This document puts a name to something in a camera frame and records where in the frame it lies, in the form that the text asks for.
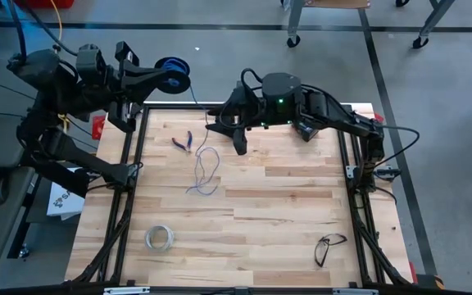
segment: white cable coil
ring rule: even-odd
[[[154,247],[152,245],[151,240],[158,230],[165,230],[167,232],[167,241],[161,247]],[[158,251],[158,252],[167,251],[170,248],[170,246],[172,246],[172,243],[174,243],[174,233],[166,225],[155,225],[151,227],[150,230],[148,230],[147,233],[145,234],[145,244],[147,245],[149,249],[152,249],[154,251]]]

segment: butcher block tabletop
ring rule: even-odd
[[[369,103],[352,104],[352,108],[363,116],[374,116]],[[174,137],[186,143],[188,130],[193,134],[191,154],[171,142]],[[205,147],[219,153],[220,166],[204,190],[217,189],[210,196],[195,189],[186,193],[194,184],[194,152],[206,131],[203,111],[150,110],[123,283],[128,279],[135,279],[136,285],[184,287],[347,287],[352,281],[361,283],[336,130],[322,130],[305,143],[288,125],[255,128],[247,132],[244,156],[236,154],[230,138],[210,132]],[[137,137],[133,137],[129,163],[134,159]],[[107,122],[98,157],[119,162],[124,138]],[[205,151],[202,158],[208,177],[216,155]],[[390,184],[377,185],[391,190]],[[102,246],[112,195],[106,188],[88,193],[66,279],[79,275]],[[394,200],[383,192],[372,193],[370,200],[380,247],[402,276],[412,280]],[[145,245],[145,233],[154,225],[166,225],[174,232],[174,244],[166,252]],[[315,245],[327,234],[342,234],[348,240],[331,246],[320,268],[314,262]],[[116,247],[117,243],[111,251],[108,276],[114,268]],[[371,278],[375,278],[372,256],[367,246],[365,249]]]

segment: paper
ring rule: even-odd
[[[69,168],[74,172],[79,168]],[[85,200],[52,182],[48,201],[47,216],[60,216],[62,220],[81,213]]]

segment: wire cutters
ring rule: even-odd
[[[187,147],[185,147],[183,144],[181,143],[178,143],[178,141],[176,140],[176,138],[172,138],[172,143],[178,147],[178,148],[181,148],[182,150],[190,153],[190,146],[193,145],[193,133],[190,132],[190,131],[187,131],[187,134],[188,134],[188,141],[187,141]]]

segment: metal cart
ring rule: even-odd
[[[410,0],[396,0],[396,6],[404,7],[409,3],[409,1]],[[436,26],[436,24],[446,14],[447,10],[449,10],[449,7],[451,7],[455,0],[440,0],[440,2],[437,2],[437,0],[429,0],[429,2],[433,6],[433,12],[431,12],[425,21],[424,26],[420,29],[418,38],[413,42],[414,49],[422,48],[427,45],[429,42],[429,33],[431,33],[434,26]],[[290,4],[291,13],[288,19],[287,46],[294,48],[300,43],[300,36],[297,35],[297,29],[300,23],[300,17],[302,16],[302,8],[305,5],[305,0],[280,0],[280,3],[284,8]]]

